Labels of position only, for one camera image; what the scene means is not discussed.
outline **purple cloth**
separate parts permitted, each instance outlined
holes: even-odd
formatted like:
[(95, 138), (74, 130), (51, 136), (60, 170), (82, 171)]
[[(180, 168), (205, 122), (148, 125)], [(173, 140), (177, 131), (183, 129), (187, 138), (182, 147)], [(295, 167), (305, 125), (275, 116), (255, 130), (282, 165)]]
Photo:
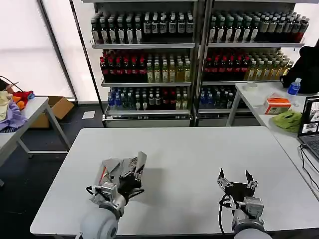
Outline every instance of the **purple cloth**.
[(6, 118), (0, 121), (0, 130), (8, 126), (20, 128), (25, 122), (27, 122), (27, 119), (21, 114), (19, 107), (15, 102), (10, 101), (6, 111)]

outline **green cloth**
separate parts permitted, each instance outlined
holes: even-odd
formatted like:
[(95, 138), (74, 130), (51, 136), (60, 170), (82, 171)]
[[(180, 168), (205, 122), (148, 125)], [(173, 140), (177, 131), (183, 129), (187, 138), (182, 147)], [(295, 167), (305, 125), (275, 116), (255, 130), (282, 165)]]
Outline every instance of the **green cloth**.
[(273, 117), (274, 123), (288, 132), (298, 132), (302, 114), (293, 110), (282, 112)]

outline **laptop keyboard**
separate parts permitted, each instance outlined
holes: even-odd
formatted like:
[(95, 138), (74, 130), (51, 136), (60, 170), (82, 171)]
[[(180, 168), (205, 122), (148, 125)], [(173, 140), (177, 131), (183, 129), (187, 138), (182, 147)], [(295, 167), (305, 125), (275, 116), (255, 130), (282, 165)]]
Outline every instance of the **laptop keyboard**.
[(309, 141), (307, 144), (313, 149), (314, 152), (319, 154), (319, 140)]

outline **paper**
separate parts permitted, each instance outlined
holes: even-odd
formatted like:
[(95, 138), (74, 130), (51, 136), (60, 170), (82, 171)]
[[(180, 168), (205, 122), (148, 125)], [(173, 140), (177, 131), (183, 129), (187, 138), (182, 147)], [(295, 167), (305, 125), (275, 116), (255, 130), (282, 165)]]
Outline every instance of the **paper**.
[(95, 111), (86, 111), (86, 112), (84, 112), (82, 119), (83, 120), (84, 119), (93, 119), (94, 114), (95, 114)]

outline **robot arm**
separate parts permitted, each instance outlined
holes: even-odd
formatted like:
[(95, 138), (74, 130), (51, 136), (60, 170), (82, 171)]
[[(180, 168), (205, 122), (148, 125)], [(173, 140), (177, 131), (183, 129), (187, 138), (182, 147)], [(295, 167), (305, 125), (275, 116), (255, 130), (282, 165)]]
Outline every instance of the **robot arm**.
[(220, 170), (217, 183), (225, 192), (219, 202), (221, 231), (224, 233), (221, 225), (221, 210), (222, 207), (227, 207), (232, 208), (234, 216), (232, 229), (236, 234), (235, 239), (271, 239), (264, 233), (264, 222), (260, 218), (264, 209), (263, 202), (260, 198), (253, 197), (258, 183), (253, 180), (248, 171), (246, 171), (246, 178), (248, 183), (230, 182), (225, 178), (223, 169)]

